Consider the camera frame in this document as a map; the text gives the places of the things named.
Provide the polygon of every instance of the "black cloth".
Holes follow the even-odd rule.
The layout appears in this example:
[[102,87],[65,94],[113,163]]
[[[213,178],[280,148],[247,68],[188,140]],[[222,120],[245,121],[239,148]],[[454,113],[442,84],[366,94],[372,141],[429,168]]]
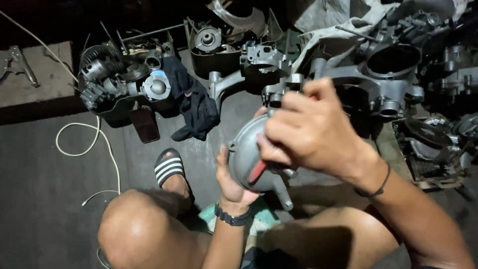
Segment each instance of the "black cloth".
[[186,123],[171,138],[174,141],[183,141],[194,137],[205,141],[207,133],[220,121],[216,102],[209,97],[206,88],[187,73],[187,69],[176,56],[163,59],[163,71],[168,77],[179,113],[183,115]]
[[[297,260],[280,249],[265,252],[251,247],[242,257],[239,269],[303,269]],[[439,269],[432,266],[421,266],[420,269]]]

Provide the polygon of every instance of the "black bracelet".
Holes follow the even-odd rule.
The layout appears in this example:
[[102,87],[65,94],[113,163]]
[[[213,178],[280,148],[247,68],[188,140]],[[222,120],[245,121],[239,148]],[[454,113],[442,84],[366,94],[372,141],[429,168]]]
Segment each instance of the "black bracelet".
[[382,186],[380,187],[380,189],[378,191],[376,191],[375,193],[373,194],[366,194],[364,193],[363,191],[360,191],[360,190],[357,190],[354,188],[355,190],[355,193],[358,194],[359,196],[362,196],[362,197],[366,197],[366,198],[372,198],[372,197],[375,197],[377,195],[380,195],[383,193],[383,187],[385,187],[385,184],[387,183],[387,180],[390,176],[390,172],[391,172],[391,167],[390,167],[390,164],[387,163],[387,166],[388,166],[388,171],[387,171],[387,177],[385,178],[385,180],[383,181],[383,184]]

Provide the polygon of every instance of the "leg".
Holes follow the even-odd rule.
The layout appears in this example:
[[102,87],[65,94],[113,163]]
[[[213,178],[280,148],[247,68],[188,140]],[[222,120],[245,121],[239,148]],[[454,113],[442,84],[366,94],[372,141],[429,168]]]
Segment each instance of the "leg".
[[265,251],[281,249],[307,268],[364,269],[399,243],[371,214],[343,207],[274,227],[258,239],[257,245]]
[[210,235],[189,231],[175,219],[191,205],[187,183],[173,175],[162,188],[128,190],[107,206],[98,241],[113,268],[201,267]]

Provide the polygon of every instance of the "finger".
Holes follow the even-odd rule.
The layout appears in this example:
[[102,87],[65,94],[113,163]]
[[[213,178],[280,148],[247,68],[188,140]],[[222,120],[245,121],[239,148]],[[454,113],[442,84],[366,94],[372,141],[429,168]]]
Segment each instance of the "finger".
[[253,118],[257,118],[259,116],[261,116],[262,114],[265,114],[267,112],[267,108],[266,107],[261,107],[259,108],[259,110],[257,110],[257,112],[254,114],[254,117]]
[[219,154],[216,157],[218,180],[221,180],[221,178],[224,178],[229,173],[228,159],[229,149],[226,144],[222,144]]
[[281,106],[283,109],[308,113],[315,109],[316,102],[303,94],[290,91],[282,97]]
[[277,110],[272,115],[273,119],[279,120],[293,127],[300,127],[304,122],[304,114],[287,110]]
[[264,135],[257,135],[257,145],[261,151],[261,159],[291,165],[291,158],[279,147],[274,146]]
[[338,101],[334,83],[330,78],[321,78],[308,82],[302,92],[307,97],[315,96],[320,100]]
[[276,119],[268,119],[264,125],[264,134],[272,142],[281,143],[286,147],[293,147],[299,136],[299,129]]

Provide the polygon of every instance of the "person's left hand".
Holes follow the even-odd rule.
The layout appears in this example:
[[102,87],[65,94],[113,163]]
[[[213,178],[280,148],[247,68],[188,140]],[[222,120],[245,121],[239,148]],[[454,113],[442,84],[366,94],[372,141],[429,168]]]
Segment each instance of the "person's left hand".
[[[266,112],[267,108],[261,107],[254,114],[254,118]],[[228,159],[229,149],[226,144],[222,144],[216,158],[216,178],[222,191],[219,206],[230,215],[241,215],[249,209],[249,205],[259,197],[259,194],[242,188],[232,179],[229,172]]]

